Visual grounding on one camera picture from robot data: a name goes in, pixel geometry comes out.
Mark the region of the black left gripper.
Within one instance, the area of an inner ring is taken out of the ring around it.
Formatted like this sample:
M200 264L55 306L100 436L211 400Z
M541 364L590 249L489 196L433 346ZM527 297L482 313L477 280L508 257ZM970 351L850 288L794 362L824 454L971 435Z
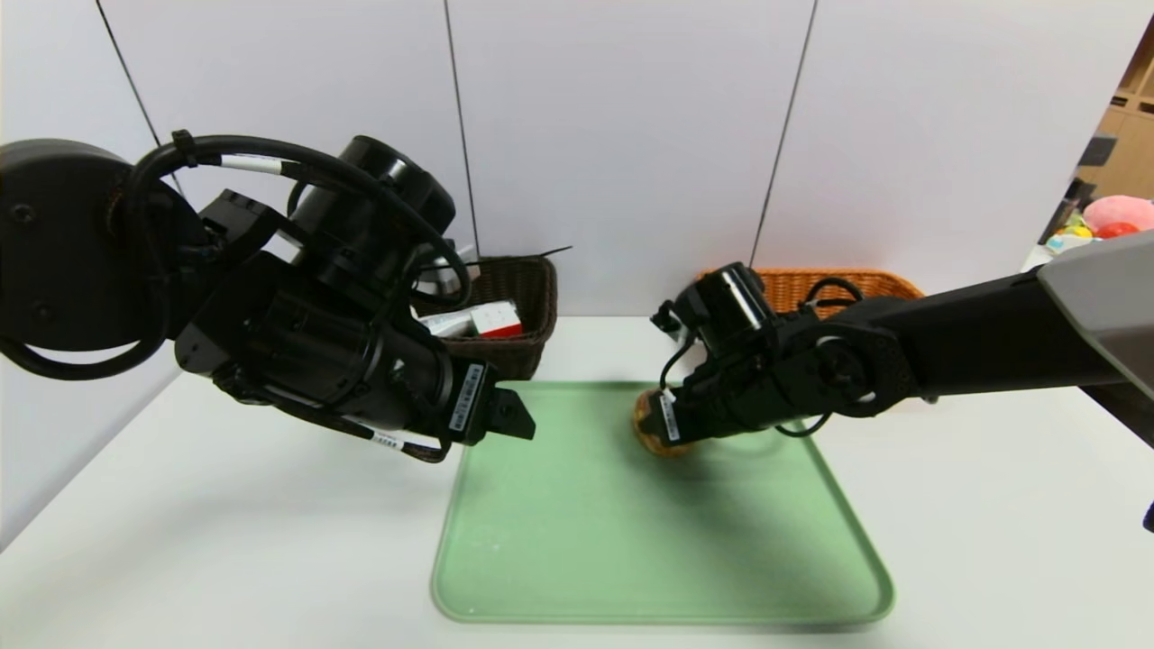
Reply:
M404 447L400 432L439 443L474 446L487 432L535 439L535 419L520 395L493 388L490 366L454 353L419 322L370 322L368 440Z

